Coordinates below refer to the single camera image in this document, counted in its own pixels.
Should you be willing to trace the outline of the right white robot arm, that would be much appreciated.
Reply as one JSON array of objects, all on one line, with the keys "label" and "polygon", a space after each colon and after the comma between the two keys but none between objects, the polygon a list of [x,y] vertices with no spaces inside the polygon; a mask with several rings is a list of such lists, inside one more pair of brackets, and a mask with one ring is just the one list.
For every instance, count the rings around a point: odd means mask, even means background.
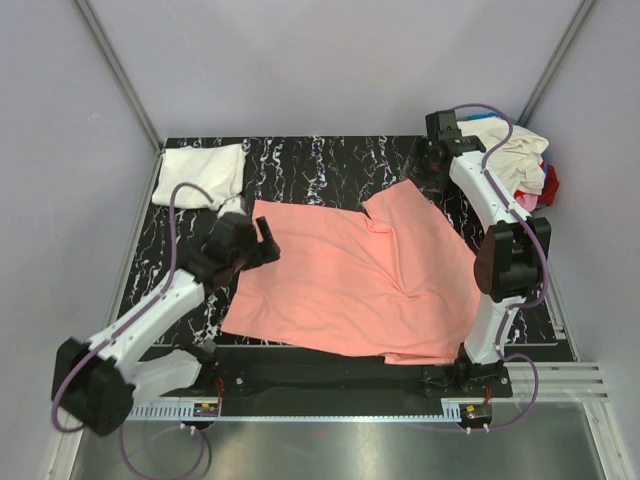
[{"label": "right white robot arm", "polygon": [[407,177],[428,189],[437,179],[451,179],[484,229],[473,264],[480,304],[443,385],[470,397],[505,380],[506,334],[527,299],[546,293],[549,280],[549,222],[528,214],[496,178],[483,151],[477,138],[468,143],[421,139],[404,167]]}]

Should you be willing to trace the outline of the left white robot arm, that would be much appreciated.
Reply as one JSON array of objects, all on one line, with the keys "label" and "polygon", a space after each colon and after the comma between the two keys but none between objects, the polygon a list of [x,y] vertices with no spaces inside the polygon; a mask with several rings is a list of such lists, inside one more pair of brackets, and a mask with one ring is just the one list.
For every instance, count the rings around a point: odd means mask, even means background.
[{"label": "left white robot arm", "polygon": [[64,410],[99,436],[116,431],[133,408],[174,390],[196,396],[215,386],[207,356],[178,347],[154,360],[143,355],[172,325],[228,285],[240,272],[275,262],[280,247],[265,217],[219,217],[197,244],[171,249],[170,268],[151,293],[110,326],[80,342],[69,338],[56,352],[51,420],[63,431]]}]

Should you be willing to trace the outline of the salmon pink t shirt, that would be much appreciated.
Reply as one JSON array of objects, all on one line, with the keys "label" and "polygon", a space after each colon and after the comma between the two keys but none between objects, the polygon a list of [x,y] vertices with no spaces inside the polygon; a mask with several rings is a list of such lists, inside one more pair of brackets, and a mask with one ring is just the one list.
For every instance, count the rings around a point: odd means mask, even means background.
[{"label": "salmon pink t shirt", "polygon": [[360,212],[259,200],[280,258],[241,273],[224,333],[389,364],[452,362],[481,298],[474,254],[410,181]]}]

